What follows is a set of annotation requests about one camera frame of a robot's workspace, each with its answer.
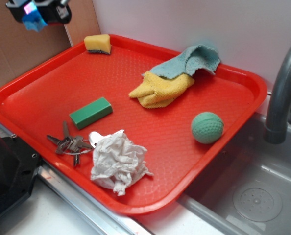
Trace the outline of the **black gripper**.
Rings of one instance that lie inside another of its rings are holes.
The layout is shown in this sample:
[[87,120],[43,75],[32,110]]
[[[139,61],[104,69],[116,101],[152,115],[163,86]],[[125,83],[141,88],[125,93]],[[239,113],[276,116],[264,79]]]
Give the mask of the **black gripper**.
[[19,23],[24,16],[37,11],[46,24],[68,24],[72,19],[68,3],[68,0],[9,0],[5,5]]

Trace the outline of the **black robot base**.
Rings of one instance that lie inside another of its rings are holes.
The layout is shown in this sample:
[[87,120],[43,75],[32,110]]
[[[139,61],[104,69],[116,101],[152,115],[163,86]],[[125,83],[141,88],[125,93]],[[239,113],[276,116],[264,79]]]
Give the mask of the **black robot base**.
[[40,162],[20,137],[0,136],[0,218],[31,196]]

